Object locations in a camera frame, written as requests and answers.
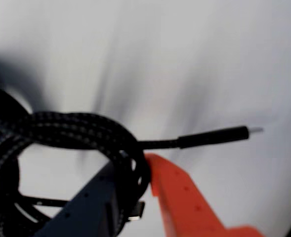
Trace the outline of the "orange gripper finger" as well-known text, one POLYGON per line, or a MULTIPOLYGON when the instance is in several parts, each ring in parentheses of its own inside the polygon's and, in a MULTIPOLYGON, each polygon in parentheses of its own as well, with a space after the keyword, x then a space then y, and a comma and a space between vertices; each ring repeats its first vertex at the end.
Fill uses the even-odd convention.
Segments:
POLYGON ((145 158, 167 237, 262 236, 251 226, 224 226, 185 170, 157 154, 149 153, 145 158))

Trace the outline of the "blue-grey gripper finger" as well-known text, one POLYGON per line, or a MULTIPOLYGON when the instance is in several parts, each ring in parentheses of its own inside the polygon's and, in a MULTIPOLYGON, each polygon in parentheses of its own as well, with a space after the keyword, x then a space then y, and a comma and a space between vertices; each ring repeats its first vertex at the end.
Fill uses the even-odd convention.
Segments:
POLYGON ((112 164, 105 165, 36 237, 115 237, 119 205, 112 164))

